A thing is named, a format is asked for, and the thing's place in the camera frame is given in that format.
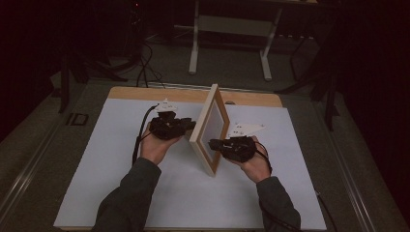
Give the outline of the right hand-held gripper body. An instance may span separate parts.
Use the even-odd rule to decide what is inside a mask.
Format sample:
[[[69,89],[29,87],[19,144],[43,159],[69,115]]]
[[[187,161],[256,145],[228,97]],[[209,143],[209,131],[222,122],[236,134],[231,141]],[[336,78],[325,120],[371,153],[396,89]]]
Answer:
[[[219,142],[219,151],[228,160],[246,162],[256,153],[255,141],[251,138],[265,128],[261,124],[237,123],[229,131],[228,137]]]

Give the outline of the person's left hand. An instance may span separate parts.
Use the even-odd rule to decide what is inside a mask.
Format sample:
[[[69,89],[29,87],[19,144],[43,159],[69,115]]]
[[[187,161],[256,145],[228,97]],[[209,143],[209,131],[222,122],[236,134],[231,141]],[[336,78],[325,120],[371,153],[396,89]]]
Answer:
[[[149,129],[146,129],[145,132],[143,132],[143,139],[140,142],[139,156],[158,165],[163,161],[169,148],[180,139],[181,137],[170,140],[161,140],[154,136]]]

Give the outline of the person's right hand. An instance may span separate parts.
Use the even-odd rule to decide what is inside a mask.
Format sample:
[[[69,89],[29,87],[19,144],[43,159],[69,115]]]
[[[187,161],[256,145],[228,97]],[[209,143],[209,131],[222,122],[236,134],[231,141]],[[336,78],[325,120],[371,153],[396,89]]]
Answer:
[[[245,174],[254,182],[259,183],[272,174],[271,164],[269,163],[268,153],[264,146],[258,141],[256,136],[252,137],[255,142],[256,153],[252,159],[246,162],[238,162],[233,160],[232,163],[238,165]]]

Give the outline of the metal floor rail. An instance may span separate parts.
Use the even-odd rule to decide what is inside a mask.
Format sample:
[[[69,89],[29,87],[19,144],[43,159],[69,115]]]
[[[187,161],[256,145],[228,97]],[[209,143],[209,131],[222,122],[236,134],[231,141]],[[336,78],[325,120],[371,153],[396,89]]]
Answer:
[[[325,131],[325,134],[329,140],[330,147],[336,159],[339,176],[341,178],[341,181],[343,182],[350,204],[352,205],[352,208],[355,212],[356,218],[358,220],[358,223],[360,224],[362,232],[376,232],[374,223],[368,213],[365,201],[363,199],[362,194],[360,193],[358,185],[356,184],[352,176],[352,172],[348,166],[348,163],[340,147],[337,145],[337,140],[335,138],[334,133],[328,129],[328,126],[325,122],[325,104],[322,101],[320,101],[315,103],[313,107],[318,116],[321,127]]]
[[[36,147],[34,154],[17,175],[15,181],[12,184],[12,187],[8,190],[6,196],[0,202],[0,225],[4,225],[6,223],[20,198],[29,187],[33,177],[35,176],[35,173],[37,172],[38,167],[40,166],[40,163],[44,159],[44,154],[47,151],[49,144],[58,133],[60,128],[60,124],[55,124],[47,131],[45,137]]]

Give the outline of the black metal stand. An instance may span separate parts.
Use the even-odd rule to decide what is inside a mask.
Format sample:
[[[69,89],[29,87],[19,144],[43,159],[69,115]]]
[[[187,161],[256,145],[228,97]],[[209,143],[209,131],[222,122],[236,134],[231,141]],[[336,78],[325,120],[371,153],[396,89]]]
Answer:
[[[116,75],[114,72],[100,65],[97,61],[87,57],[76,49],[66,49],[61,57],[61,72],[60,72],[60,87],[55,90],[55,93],[60,98],[59,113],[63,113],[70,103],[70,77],[73,75],[77,83],[87,83],[89,80],[86,67],[89,66],[92,70],[101,73],[108,79],[120,82],[126,82],[125,78]]]
[[[314,102],[320,102],[324,96],[327,96],[324,120],[328,130],[333,131],[335,95],[339,72],[337,35],[332,29],[316,29],[314,39],[319,45],[319,50],[310,67],[301,75],[296,84],[282,90],[276,90],[276,93],[289,94],[313,84],[309,97]]]

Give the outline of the white metal desk frame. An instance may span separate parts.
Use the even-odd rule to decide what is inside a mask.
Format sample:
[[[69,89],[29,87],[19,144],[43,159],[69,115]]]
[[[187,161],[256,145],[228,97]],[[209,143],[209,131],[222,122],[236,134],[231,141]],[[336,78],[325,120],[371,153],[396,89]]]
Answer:
[[[278,23],[282,15],[283,8],[278,8],[273,21],[262,21],[253,19],[242,19],[233,17],[223,17],[214,15],[205,15],[199,12],[200,2],[194,1],[194,19],[193,19],[193,40],[190,53],[189,74],[196,74],[198,63],[199,43],[198,36],[200,31],[227,33],[234,35],[246,35],[265,37],[266,45],[259,51],[259,57],[264,79],[271,81],[273,79],[271,68],[268,60],[268,54],[274,41],[278,29]]]

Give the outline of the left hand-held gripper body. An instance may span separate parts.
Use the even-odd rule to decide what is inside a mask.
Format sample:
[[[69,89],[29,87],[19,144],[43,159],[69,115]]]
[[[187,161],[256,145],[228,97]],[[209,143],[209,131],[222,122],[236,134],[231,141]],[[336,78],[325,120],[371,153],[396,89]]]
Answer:
[[[185,135],[178,132],[179,126],[184,126],[180,123],[180,119],[176,117],[178,107],[164,99],[156,107],[155,111],[158,116],[151,120],[149,131],[161,140],[170,140]]]

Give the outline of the light wooden photo frame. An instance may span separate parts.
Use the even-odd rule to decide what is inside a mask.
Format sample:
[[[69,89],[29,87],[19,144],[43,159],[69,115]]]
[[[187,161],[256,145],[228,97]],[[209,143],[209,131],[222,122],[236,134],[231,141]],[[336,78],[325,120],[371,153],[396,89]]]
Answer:
[[[207,174],[215,177],[220,163],[220,152],[210,149],[211,139],[227,136],[230,120],[220,88],[213,84],[190,136],[190,145],[201,160]]]

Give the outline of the dark floor socket plate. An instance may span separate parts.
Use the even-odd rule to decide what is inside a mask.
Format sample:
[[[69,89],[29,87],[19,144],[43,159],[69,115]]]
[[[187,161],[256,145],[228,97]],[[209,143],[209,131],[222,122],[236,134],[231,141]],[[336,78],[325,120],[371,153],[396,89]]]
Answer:
[[[89,120],[88,114],[71,113],[66,121],[67,126],[85,126]]]

